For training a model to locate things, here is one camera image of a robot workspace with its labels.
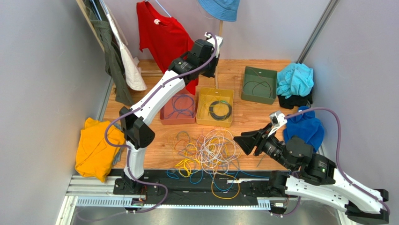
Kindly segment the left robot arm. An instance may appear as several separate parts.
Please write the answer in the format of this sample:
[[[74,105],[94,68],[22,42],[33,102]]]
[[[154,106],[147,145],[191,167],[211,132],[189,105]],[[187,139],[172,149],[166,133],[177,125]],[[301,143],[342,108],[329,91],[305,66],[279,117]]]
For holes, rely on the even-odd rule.
[[[127,157],[123,182],[118,187],[132,194],[141,191],[142,184],[137,180],[144,174],[146,149],[155,138],[149,125],[165,104],[199,75],[215,76],[222,44],[223,38],[220,36],[196,40],[190,51],[171,62],[161,80],[145,97],[130,108],[120,109]]]

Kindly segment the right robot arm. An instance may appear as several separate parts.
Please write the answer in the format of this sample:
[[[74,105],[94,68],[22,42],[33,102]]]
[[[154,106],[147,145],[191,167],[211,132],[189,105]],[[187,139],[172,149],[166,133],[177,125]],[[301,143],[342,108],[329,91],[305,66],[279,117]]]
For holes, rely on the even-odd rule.
[[[329,205],[362,225],[386,225],[389,213],[383,203],[389,199],[385,189],[372,189],[342,174],[330,159],[317,154],[304,140],[293,136],[287,142],[272,133],[272,124],[243,132],[233,138],[246,155],[265,153],[289,173],[271,171],[262,187],[270,197],[297,196]]]

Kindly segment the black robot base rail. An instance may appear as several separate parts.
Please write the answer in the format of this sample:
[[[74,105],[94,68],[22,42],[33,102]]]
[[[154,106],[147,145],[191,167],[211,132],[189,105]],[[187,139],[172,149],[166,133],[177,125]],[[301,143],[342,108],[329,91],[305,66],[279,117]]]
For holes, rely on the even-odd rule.
[[[118,207],[128,211],[156,209],[285,210],[290,201],[304,197],[270,197],[262,191],[271,171],[253,174],[235,171],[232,177],[208,178],[200,172],[190,179],[175,179],[164,170],[147,170],[139,193],[118,187],[121,170],[113,170],[104,183],[95,178],[73,176],[67,196],[77,206]]]

